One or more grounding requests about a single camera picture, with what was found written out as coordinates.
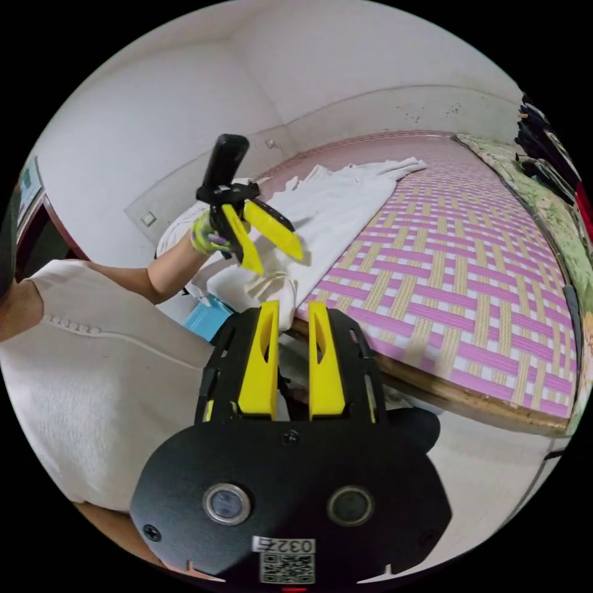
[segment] blue box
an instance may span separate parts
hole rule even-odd
[[[233,315],[234,311],[219,301],[215,296],[208,295],[201,299],[198,306],[190,313],[183,324],[190,332],[210,342],[222,324]]]

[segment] screw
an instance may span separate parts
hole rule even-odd
[[[427,529],[418,538],[418,545],[425,546],[426,544],[430,544],[435,537],[437,537],[436,529]]]
[[[152,525],[144,525],[142,528],[144,535],[151,541],[151,542],[160,542],[161,541],[161,533],[156,527]]]
[[[298,435],[297,431],[288,431],[282,434],[281,442],[286,447],[292,447],[294,445],[298,445],[298,441],[300,440],[300,436]]]

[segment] bed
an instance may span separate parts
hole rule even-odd
[[[307,303],[324,302],[361,324],[387,385],[494,426],[566,435],[580,372],[566,272],[528,210],[467,146],[435,132],[354,138],[286,161],[260,187],[266,200],[318,164],[412,155],[427,168],[399,181],[289,334],[306,340]]]

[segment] white sweater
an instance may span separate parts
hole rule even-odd
[[[127,512],[150,455],[193,424],[212,347],[81,262],[31,280],[44,318],[0,343],[19,423],[71,501]]]

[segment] red cloth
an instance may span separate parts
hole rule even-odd
[[[581,182],[576,186],[575,201],[579,207],[582,222],[589,239],[593,241],[593,208],[591,207],[591,201],[587,197],[587,194],[585,194],[585,188],[582,186]]]

